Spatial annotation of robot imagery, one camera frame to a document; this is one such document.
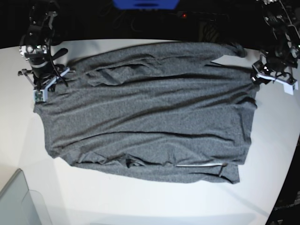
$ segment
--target white table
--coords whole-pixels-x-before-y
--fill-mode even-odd
[[[158,40],[71,41],[60,62]],[[227,57],[223,62],[250,66],[257,59]],[[240,183],[174,184],[138,180],[70,167],[52,159],[44,129],[33,110],[32,87],[17,71],[30,68],[18,47],[0,50],[0,188],[20,167],[31,190],[43,196],[53,225],[264,225],[288,172],[300,133],[298,96],[275,83],[262,85]]]

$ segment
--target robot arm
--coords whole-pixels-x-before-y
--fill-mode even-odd
[[[292,10],[293,6],[285,2],[288,0],[258,1],[262,4],[265,22],[270,26],[277,40],[277,47],[269,52],[261,51],[260,59],[253,64],[250,78],[258,84],[267,84],[270,81],[282,83],[285,92],[293,94],[293,91],[298,89],[298,82],[293,77],[292,68],[298,67],[300,58],[300,22]],[[116,6],[120,8],[122,4],[116,2],[120,1],[115,0]],[[177,0],[170,0],[170,2],[174,2],[173,7],[175,7]],[[141,4],[139,7],[144,9],[151,5]],[[63,76],[69,72],[69,68],[53,63],[68,50],[63,48],[54,56],[51,55],[52,39],[55,36],[53,22],[59,14],[59,9],[55,0],[38,1],[32,7],[27,34],[21,40],[20,53],[30,63],[32,70],[23,69],[18,75],[26,76],[34,87],[35,102],[47,101],[47,93],[55,91],[56,82],[68,85]]]
[[[271,27],[277,46],[271,52],[261,51],[260,59],[253,64],[251,79],[255,83],[279,82],[284,85],[286,93],[293,94],[298,89],[292,68],[298,67],[300,58],[300,22],[293,6],[284,4],[283,0],[262,1],[264,20]]]
[[[54,0],[38,1],[31,9],[27,34],[21,39],[20,53],[30,63],[32,70],[23,69],[18,75],[26,76],[34,87],[35,102],[47,101],[48,90],[54,91],[56,82],[62,81],[68,85],[63,76],[69,69],[53,63],[68,50],[63,48],[54,56],[51,55],[52,39],[55,35],[53,22],[59,9]],[[29,74],[33,75],[33,81],[28,77]]]

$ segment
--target cable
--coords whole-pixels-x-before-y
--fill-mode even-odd
[[[112,22],[113,24],[116,24],[113,26],[113,28],[115,30],[119,29],[120,26],[122,25],[123,23],[123,17],[125,16],[125,13],[126,13],[126,10],[125,11],[121,11],[119,12],[119,15],[114,19],[114,21]]]
[[[294,77],[293,77],[293,75],[292,75],[291,73],[288,73],[288,72],[283,72],[283,73],[281,73],[280,75],[276,76],[276,79],[277,79],[278,77],[281,77],[281,76],[286,77],[287,75],[289,76],[289,78],[290,78],[291,81],[293,82],[293,81],[294,81]]]
[[[55,65],[54,65],[54,63],[53,63],[53,60],[52,60],[52,55],[51,55],[51,43],[52,43],[52,37],[49,38],[49,44],[48,44],[48,56],[49,56],[49,60],[50,60],[50,63],[51,63],[51,65],[52,65],[52,67],[53,67],[55,73],[56,73],[55,75],[56,75],[57,77],[59,77],[59,78],[62,80],[62,82],[65,84],[66,87],[68,87],[68,83],[65,81],[64,78],[61,77],[60,73],[57,71],[57,69],[56,69],[56,67],[55,67]]]
[[[109,3],[107,3],[106,5],[104,5],[98,12],[98,16],[100,17],[104,17],[107,16],[111,10],[113,8],[113,2],[110,1]]]
[[[286,60],[287,60],[287,58],[289,57],[289,54],[290,54],[290,53],[291,53],[291,52],[289,52],[289,53],[285,56],[285,59],[283,60],[283,62],[286,62]],[[281,65],[281,74],[277,75],[277,74],[278,74],[278,71],[276,71],[276,73],[275,73],[275,80],[273,81],[273,83],[276,81],[277,78],[279,78],[280,76],[284,76],[284,75],[289,75],[289,77],[290,77],[292,80],[294,80],[293,75],[292,75],[291,73],[285,72],[284,69],[285,69],[285,65],[282,64],[282,65]]]
[[[137,33],[138,32],[143,32],[142,30],[137,30],[137,29],[134,28],[135,19],[136,19],[136,16],[131,20],[131,23],[130,23],[131,30],[134,31],[134,32],[137,32]]]
[[[218,27],[210,22],[207,22],[203,27],[203,42],[211,42],[212,39],[218,34]]]

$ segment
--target gray shirt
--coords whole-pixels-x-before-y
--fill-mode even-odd
[[[70,165],[145,180],[239,182],[258,86],[248,70],[206,66],[236,48],[141,45],[83,59],[36,104],[45,147]]]

